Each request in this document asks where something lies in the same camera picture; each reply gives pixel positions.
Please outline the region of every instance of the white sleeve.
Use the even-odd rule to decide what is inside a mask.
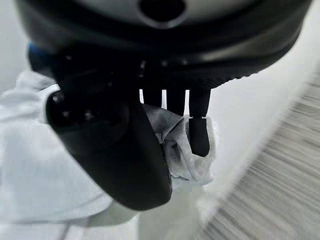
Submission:
[[[52,84],[25,71],[0,98],[0,222],[88,217],[112,201],[44,123]]]

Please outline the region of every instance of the black robotic finger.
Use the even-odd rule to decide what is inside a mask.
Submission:
[[[191,89],[189,98],[189,136],[193,154],[201,157],[208,155],[210,150],[207,132],[207,115],[210,101],[210,89]]]
[[[166,90],[166,108],[177,115],[185,112],[186,90],[184,88],[170,88]]]
[[[161,108],[162,105],[162,90],[144,88],[143,89],[144,104]]]

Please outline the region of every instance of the gray floor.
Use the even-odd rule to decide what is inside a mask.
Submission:
[[[320,239],[320,76],[198,240]]]

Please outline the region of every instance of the blue part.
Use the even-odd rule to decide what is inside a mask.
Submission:
[[[28,46],[28,58],[32,70],[41,74],[45,74],[43,72],[44,69],[52,68],[58,63],[56,57],[50,55],[32,43]]]

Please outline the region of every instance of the crumpled fabric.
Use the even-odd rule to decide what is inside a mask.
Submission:
[[[0,222],[65,221],[95,215],[112,198],[65,150],[45,118],[45,103],[59,86],[26,70],[0,98]],[[191,153],[188,118],[144,105],[162,144],[173,190],[212,181],[216,124],[208,118],[210,153]]]

